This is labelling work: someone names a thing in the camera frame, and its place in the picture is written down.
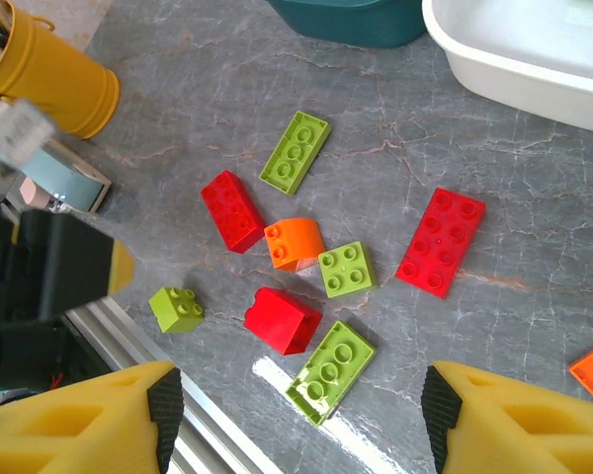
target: red 2x2 brick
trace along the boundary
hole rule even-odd
[[[220,173],[206,185],[202,197],[231,252],[243,254],[264,237],[264,219],[242,182],[230,171]]]
[[[307,349],[323,315],[286,291],[260,288],[244,315],[244,328],[282,356]]]
[[[437,188],[395,276],[446,298],[484,214],[480,200]]]

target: white label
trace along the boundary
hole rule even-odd
[[[0,119],[0,159],[20,169],[54,134],[54,125],[31,104],[19,102]]]

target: gray marble countertop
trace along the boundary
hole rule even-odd
[[[301,38],[261,0],[115,2],[89,52],[122,101],[79,149],[116,187],[96,225],[136,278],[118,302],[287,473],[433,473],[419,396],[455,360],[588,395],[567,365],[593,348],[593,132],[465,90],[428,36],[366,50]],[[332,133],[294,197],[258,180],[297,110]],[[200,197],[224,169],[268,223],[318,219],[328,248],[361,240],[381,288],[329,300],[317,267],[275,271],[262,241],[229,253]],[[436,187],[486,202],[447,300],[393,274]],[[321,429],[281,391],[311,349],[281,357],[242,327],[260,286],[321,309],[315,347],[349,321],[379,353]],[[148,306],[186,286],[207,321],[161,334]]]

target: yellow robot part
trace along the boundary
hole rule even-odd
[[[180,371],[150,362],[0,407],[0,474],[164,474]]]
[[[422,411],[438,474],[593,474],[593,403],[435,361]]]
[[[110,261],[108,294],[115,294],[131,283],[134,277],[134,258],[120,240],[115,240]]]

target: yellow container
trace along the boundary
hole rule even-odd
[[[110,120],[119,79],[52,31],[54,25],[18,10],[0,58],[0,100],[27,98],[63,131],[86,139]]]

